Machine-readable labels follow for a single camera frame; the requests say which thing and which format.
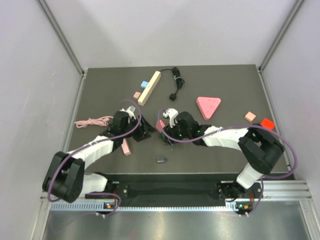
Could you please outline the beige power strip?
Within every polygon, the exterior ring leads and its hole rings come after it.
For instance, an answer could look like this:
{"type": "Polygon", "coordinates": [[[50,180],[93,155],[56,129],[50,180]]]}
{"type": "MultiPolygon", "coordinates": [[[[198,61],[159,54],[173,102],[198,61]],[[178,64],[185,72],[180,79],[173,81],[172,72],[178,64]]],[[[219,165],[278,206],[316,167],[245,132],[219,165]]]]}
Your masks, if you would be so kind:
{"type": "Polygon", "coordinates": [[[162,75],[162,73],[160,71],[155,71],[155,73],[153,74],[152,78],[148,82],[146,88],[141,93],[141,95],[140,95],[140,97],[138,99],[138,104],[140,106],[144,106],[146,104],[146,102],[149,99],[149,97],[151,96],[153,90],[157,86],[157,84],[158,84],[158,82],[159,82],[159,80],[161,78],[161,75],[162,75]]]}

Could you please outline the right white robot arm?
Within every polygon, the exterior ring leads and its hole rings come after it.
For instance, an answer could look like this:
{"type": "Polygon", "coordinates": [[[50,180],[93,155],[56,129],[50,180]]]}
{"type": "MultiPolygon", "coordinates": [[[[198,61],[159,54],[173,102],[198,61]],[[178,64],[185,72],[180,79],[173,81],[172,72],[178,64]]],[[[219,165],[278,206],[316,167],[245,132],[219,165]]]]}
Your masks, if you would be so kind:
{"type": "Polygon", "coordinates": [[[162,129],[163,141],[169,145],[191,142],[202,147],[222,147],[241,151],[247,164],[235,181],[222,188],[227,198],[245,198],[252,185],[268,175],[284,153],[284,146],[261,125],[216,127],[199,124],[187,112],[173,108],[161,111],[169,124],[162,129]]]}

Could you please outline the small purple grey plug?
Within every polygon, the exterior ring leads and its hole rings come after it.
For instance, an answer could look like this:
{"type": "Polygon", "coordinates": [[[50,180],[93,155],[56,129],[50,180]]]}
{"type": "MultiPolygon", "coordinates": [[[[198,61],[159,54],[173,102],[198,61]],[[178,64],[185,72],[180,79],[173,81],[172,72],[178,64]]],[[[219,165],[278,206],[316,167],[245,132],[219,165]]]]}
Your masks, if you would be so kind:
{"type": "Polygon", "coordinates": [[[159,156],[159,157],[157,158],[157,163],[158,163],[158,164],[165,163],[166,161],[167,161],[167,158],[164,157],[164,156],[159,156]]]}

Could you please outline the small pink plug adapter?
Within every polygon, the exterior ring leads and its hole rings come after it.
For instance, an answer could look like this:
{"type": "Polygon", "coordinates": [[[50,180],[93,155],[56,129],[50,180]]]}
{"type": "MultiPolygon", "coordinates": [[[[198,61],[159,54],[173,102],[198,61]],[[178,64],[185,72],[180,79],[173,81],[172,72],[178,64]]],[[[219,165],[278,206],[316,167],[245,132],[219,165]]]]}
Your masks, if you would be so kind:
{"type": "Polygon", "coordinates": [[[138,100],[140,95],[141,95],[141,93],[137,91],[137,92],[134,93],[133,98],[138,100]]]}

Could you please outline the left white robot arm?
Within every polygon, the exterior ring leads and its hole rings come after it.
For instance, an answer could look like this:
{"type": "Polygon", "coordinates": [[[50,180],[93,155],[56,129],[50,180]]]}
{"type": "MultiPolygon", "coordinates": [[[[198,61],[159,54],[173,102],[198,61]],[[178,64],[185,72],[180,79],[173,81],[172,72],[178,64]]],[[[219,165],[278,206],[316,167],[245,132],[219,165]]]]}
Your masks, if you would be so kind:
{"type": "Polygon", "coordinates": [[[133,106],[117,111],[107,129],[95,139],[76,150],[58,151],[53,156],[43,180],[43,191],[68,203],[91,193],[109,198],[114,187],[108,183],[108,179],[102,173],[86,174],[85,170],[101,157],[121,147],[124,140],[133,138],[140,142],[156,132],[156,128],[142,115],[135,116],[134,111],[133,106]]]}

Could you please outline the pink long power strip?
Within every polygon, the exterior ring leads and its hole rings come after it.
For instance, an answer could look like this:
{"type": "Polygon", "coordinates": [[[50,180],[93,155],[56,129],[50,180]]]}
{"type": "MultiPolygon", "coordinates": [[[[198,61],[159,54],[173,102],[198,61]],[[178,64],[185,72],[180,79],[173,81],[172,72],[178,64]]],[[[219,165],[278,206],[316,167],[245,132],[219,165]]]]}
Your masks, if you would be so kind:
{"type": "Polygon", "coordinates": [[[123,139],[121,148],[125,156],[129,156],[131,154],[131,150],[126,138],[123,139]]]}

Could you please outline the red cube plug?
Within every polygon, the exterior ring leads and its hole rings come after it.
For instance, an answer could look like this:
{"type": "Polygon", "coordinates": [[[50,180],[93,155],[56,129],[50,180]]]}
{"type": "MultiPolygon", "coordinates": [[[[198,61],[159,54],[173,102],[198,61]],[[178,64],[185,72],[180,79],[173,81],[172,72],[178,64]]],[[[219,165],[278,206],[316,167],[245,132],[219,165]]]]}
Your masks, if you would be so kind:
{"type": "Polygon", "coordinates": [[[273,121],[269,120],[268,118],[264,118],[264,119],[261,121],[260,125],[261,125],[262,127],[264,127],[264,128],[269,129],[269,130],[273,130],[273,129],[275,128],[275,125],[276,125],[276,124],[275,124],[273,121]]]}

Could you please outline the blue plug adapter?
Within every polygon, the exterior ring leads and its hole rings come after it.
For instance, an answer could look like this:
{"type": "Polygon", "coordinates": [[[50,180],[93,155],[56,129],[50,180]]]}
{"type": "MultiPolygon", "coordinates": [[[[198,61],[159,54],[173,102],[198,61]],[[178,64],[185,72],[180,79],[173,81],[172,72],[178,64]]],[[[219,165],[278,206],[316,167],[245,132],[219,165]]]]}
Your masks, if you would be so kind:
{"type": "Polygon", "coordinates": [[[141,85],[140,85],[140,87],[142,88],[142,89],[145,89],[147,86],[148,86],[148,82],[147,81],[143,81],[142,83],[141,83],[141,85]]]}

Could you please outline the dark green cube socket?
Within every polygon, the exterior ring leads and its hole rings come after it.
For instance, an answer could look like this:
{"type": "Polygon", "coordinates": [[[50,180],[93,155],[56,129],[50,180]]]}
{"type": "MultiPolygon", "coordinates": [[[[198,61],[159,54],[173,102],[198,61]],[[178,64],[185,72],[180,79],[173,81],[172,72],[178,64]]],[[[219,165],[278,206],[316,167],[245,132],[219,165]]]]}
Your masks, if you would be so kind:
{"type": "Polygon", "coordinates": [[[168,143],[169,141],[169,139],[163,133],[160,134],[159,138],[163,143],[168,143]]]}

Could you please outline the small pink usb plug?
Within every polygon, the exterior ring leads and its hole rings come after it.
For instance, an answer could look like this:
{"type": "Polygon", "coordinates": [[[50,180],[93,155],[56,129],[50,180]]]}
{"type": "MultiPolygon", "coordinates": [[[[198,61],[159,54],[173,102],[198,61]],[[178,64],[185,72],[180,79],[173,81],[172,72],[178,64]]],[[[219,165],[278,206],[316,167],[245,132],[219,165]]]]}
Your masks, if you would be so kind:
{"type": "Polygon", "coordinates": [[[166,127],[166,125],[164,124],[164,122],[162,120],[158,120],[156,122],[156,128],[157,130],[161,133],[163,131],[163,129],[166,127]]]}

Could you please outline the pink triangular socket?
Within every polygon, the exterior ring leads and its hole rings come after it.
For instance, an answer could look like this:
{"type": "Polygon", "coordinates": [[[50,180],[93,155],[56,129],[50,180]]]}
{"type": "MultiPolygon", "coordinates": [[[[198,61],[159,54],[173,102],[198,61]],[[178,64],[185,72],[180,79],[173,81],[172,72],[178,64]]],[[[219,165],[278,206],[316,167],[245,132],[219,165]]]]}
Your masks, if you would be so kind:
{"type": "Polygon", "coordinates": [[[217,110],[221,103],[221,99],[218,97],[204,97],[199,96],[196,99],[196,104],[201,112],[202,117],[208,121],[217,110]]]}

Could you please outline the peach plug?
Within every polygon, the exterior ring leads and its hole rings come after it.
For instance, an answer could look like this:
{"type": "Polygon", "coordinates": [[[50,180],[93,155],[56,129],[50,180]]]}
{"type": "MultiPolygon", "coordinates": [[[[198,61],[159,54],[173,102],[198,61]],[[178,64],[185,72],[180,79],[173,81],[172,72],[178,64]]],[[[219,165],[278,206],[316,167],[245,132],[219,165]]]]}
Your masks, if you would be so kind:
{"type": "Polygon", "coordinates": [[[244,119],[245,120],[247,120],[248,122],[252,122],[254,119],[256,118],[256,115],[254,114],[254,113],[252,113],[252,112],[247,112],[247,113],[245,113],[245,115],[244,115],[244,119]]]}

